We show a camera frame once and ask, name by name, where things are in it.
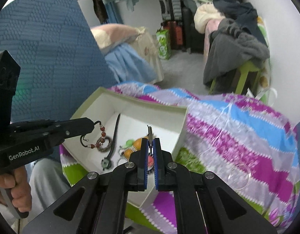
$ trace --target beaded bracelet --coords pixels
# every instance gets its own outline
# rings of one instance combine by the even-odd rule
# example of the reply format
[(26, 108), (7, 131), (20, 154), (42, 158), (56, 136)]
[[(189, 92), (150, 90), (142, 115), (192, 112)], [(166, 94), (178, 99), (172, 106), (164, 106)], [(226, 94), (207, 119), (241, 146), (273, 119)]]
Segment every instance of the beaded bracelet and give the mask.
[[(107, 136), (107, 133), (106, 133), (106, 128), (101, 124), (101, 121), (100, 120), (97, 120), (94, 125), (96, 124), (99, 124), (100, 126), (100, 130), (101, 130), (101, 137), (97, 140), (96, 144), (88, 144), (88, 145), (85, 145), (82, 141), (86, 141), (88, 142), (88, 139), (85, 139), (85, 135), (82, 135), (80, 137), (80, 142), (82, 144), (83, 147), (85, 148), (97, 148), (99, 151), (101, 152), (107, 152), (108, 150), (110, 150), (110, 147), (111, 147), (111, 144), (112, 144), (112, 139)], [(102, 145), (105, 143), (106, 139), (108, 140), (108, 145), (105, 147), (105, 148), (102, 148)]]

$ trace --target pillow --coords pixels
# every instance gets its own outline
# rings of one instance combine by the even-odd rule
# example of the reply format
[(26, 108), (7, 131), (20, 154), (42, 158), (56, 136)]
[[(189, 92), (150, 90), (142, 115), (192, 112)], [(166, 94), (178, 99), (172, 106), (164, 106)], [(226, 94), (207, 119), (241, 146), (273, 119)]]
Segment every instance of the pillow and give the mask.
[(105, 24), (92, 27), (90, 30), (103, 54), (107, 54), (123, 42), (133, 42), (139, 35), (134, 27), (122, 24)]

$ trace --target gray pants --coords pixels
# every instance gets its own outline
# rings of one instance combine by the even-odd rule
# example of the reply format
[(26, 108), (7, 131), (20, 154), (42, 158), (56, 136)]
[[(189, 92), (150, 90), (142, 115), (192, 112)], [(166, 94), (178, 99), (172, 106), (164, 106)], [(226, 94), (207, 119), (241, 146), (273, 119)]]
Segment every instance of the gray pants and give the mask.
[(18, 232), (18, 229), (22, 230), (28, 222), (43, 212), (70, 188), (62, 173), (61, 164), (51, 159), (42, 159), (34, 165), (29, 184), (31, 186), (32, 210), (29, 212), (27, 219), (16, 220), (8, 208), (0, 204), (1, 214), (16, 232)]

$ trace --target carpet floor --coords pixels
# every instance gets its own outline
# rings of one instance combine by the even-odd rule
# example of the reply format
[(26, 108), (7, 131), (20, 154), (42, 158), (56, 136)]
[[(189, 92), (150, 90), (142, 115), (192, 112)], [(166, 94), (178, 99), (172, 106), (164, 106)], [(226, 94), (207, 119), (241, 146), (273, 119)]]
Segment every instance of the carpet floor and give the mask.
[(197, 95), (207, 95), (209, 89), (203, 84), (205, 62), (203, 54), (188, 54), (173, 50), (169, 60), (161, 60), (164, 80), (157, 83), (163, 89), (184, 88)]

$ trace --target orange fruit ornament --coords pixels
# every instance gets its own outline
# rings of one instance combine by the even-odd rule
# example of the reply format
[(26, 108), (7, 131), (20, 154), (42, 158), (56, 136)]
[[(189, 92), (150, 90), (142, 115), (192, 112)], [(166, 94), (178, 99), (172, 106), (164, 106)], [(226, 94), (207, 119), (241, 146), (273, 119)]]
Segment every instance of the orange fruit ornament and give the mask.
[(125, 157), (126, 159), (129, 160), (130, 155), (131, 155), (132, 153), (133, 153), (133, 151), (132, 151), (131, 149), (127, 149), (127, 150), (124, 151), (123, 155), (124, 155), (124, 157)]
[(134, 146), (136, 148), (136, 150), (140, 150), (141, 149), (142, 138), (139, 138), (139, 139), (135, 140), (134, 143), (132, 144), (132, 146)]

